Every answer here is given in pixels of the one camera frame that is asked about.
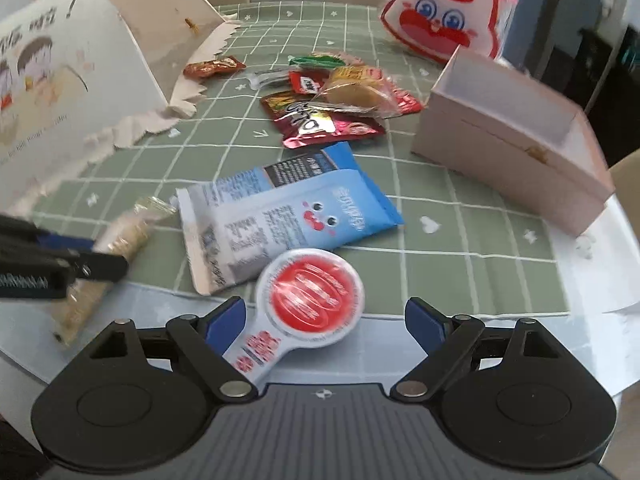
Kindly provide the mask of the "beige cereal bar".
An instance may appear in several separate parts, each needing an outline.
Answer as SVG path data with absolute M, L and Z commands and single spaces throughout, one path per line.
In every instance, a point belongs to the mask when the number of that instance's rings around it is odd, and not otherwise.
M 174 206 L 155 196 L 140 198 L 113 220 L 96 240 L 79 275 L 54 310 L 53 337 L 69 346 L 91 318 L 106 293 L 126 278 L 130 263 L 151 238 L 158 222 L 176 213 Z

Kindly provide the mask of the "red round spoon-shaped snack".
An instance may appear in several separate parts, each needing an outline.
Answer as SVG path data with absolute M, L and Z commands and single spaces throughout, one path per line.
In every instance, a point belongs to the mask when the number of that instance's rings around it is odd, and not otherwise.
M 224 358 L 253 384 L 286 354 L 336 344 L 352 332 L 364 310 L 356 270 L 326 250 L 294 249 L 262 271 L 256 312 Z

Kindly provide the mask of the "blue snack packet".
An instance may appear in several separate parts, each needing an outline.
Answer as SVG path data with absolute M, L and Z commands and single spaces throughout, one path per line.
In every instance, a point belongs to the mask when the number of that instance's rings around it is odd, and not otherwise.
M 176 195 L 193 287 L 202 296 L 257 278 L 289 250 L 332 250 L 404 222 L 346 142 Z

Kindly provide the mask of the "small brown red snack packet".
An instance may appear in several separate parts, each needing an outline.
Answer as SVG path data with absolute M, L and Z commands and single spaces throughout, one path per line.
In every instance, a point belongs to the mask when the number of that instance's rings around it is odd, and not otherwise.
M 213 76 L 242 72 L 246 65 L 234 56 L 213 58 L 212 60 L 190 63 L 182 71 L 183 76 L 190 79 L 208 79 Z

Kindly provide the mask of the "red white striped snack packet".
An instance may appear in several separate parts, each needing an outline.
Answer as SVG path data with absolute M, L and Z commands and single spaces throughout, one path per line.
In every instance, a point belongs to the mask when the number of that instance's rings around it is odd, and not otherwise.
M 390 79 L 388 83 L 393 90 L 393 96 L 396 102 L 392 117 L 401 117 L 422 112 L 423 103 L 418 98 L 409 91 L 398 87 L 393 79 Z

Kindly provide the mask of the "dark red foil snack packet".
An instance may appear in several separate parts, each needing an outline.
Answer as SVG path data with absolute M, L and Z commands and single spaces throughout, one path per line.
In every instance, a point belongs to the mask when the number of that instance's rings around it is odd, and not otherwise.
M 384 136 L 385 128 L 373 118 L 317 110 L 303 102 L 282 108 L 272 118 L 290 150 L 343 141 L 360 141 Z

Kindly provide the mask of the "yellow bread snack packet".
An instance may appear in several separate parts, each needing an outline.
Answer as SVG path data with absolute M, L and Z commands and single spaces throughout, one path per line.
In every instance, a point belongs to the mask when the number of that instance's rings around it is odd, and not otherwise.
M 332 70 L 316 99 L 336 105 L 372 108 L 381 115 L 398 111 L 392 82 L 380 68 L 367 65 L 341 66 Z

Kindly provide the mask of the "small red candy packet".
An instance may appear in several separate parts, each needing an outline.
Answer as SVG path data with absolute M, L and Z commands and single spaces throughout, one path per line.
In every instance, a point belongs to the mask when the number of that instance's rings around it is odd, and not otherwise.
M 292 90 L 302 96 L 316 96 L 329 76 L 328 70 L 290 70 L 288 72 Z

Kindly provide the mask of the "green red snack packet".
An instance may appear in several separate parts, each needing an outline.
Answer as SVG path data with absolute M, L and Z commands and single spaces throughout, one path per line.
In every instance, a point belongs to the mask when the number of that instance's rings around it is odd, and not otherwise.
M 341 66 L 360 66 L 363 64 L 361 58 L 345 52 L 314 51 L 311 54 L 291 56 L 288 59 L 289 66 L 308 68 L 308 70 L 335 70 Z

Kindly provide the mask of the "white cartoon paper bag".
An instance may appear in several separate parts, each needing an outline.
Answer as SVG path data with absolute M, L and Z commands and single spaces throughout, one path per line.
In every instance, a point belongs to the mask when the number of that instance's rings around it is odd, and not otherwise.
M 235 20 L 207 0 L 1 0 L 1 209 L 194 114 Z

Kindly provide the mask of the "pink open cardboard box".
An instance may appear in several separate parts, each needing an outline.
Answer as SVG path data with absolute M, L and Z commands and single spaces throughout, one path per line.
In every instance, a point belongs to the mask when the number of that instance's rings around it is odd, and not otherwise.
M 596 221 L 615 192 L 579 106 L 470 49 L 457 48 L 436 80 L 411 149 L 574 237 Z

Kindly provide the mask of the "beige chair right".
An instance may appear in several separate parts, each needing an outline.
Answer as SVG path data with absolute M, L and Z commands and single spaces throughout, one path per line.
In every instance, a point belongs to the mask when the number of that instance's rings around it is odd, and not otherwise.
M 640 150 L 635 150 L 610 168 L 616 196 L 629 222 L 635 226 L 640 214 Z

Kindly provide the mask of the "red white rabbit bag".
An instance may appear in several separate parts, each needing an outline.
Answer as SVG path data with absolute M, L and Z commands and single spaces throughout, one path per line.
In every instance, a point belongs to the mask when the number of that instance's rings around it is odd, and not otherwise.
M 485 58 L 501 51 L 518 0 L 383 0 L 380 20 L 417 54 L 446 63 L 457 48 Z

